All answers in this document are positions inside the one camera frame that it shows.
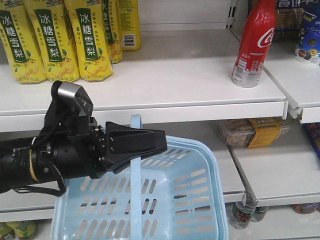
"barcode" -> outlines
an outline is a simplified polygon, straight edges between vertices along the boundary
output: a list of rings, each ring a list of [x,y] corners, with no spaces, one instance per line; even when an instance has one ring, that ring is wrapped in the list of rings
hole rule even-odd
[[[126,34],[123,36],[123,46],[124,47],[135,47],[136,46],[136,38],[134,34]]]
[[[235,77],[242,80],[244,73],[246,72],[247,63],[245,61],[239,60],[238,66],[236,67]]]

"shopping basket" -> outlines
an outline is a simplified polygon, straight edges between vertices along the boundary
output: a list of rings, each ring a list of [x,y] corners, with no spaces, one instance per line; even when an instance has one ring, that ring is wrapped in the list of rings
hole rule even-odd
[[[131,127],[141,127],[139,120],[132,116]],[[134,159],[118,174],[67,180],[50,240],[227,240],[212,151],[196,140],[166,139],[166,152]]]

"can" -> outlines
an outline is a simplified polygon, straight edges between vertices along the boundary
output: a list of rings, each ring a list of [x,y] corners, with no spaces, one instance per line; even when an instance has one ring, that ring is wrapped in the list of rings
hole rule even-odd
[[[311,3],[303,8],[299,41],[294,55],[303,64],[320,65],[320,3]]]

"coca-cola bottle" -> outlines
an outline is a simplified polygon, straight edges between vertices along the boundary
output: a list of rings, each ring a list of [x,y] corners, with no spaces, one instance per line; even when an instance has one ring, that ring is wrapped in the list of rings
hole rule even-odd
[[[246,19],[239,53],[234,65],[233,83],[255,87],[276,30],[277,0],[259,0]]]

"store shelf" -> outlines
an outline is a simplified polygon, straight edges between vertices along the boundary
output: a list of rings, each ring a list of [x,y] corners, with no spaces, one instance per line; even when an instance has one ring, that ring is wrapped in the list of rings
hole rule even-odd
[[[320,202],[320,160],[302,127],[269,146],[231,154],[259,206]]]
[[[41,187],[55,188],[55,182]],[[40,193],[19,194],[13,190],[0,194],[0,222],[51,219],[54,215],[56,197]]]
[[[163,130],[166,135],[193,139],[207,145],[219,166],[224,202],[242,200],[244,185],[226,144],[218,136],[217,124],[214,121],[144,124],[143,127]]]
[[[128,124],[132,114],[145,123],[283,116],[285,95],[263,73],[254,88],[231,81],[239,42],[227,29],[149,31],[142,48],[125,52],[115,74],[83,85],[98,123]],[[39,130],[51,102],[51,85],[17,83],[0,54],[1,132]]]
[[[296,40],[272,43],[265,68],[285,94],[288,112],[301,123],[320,122],[320,67],[303,64],[294,58]]]
[[[226,206],[227,215],[232,205]],[[315,240],[320,239],[320,212],[298,214],[291,206],[273,206],[260,222],[250,222],[245,229],[229,226],[230,240]]]

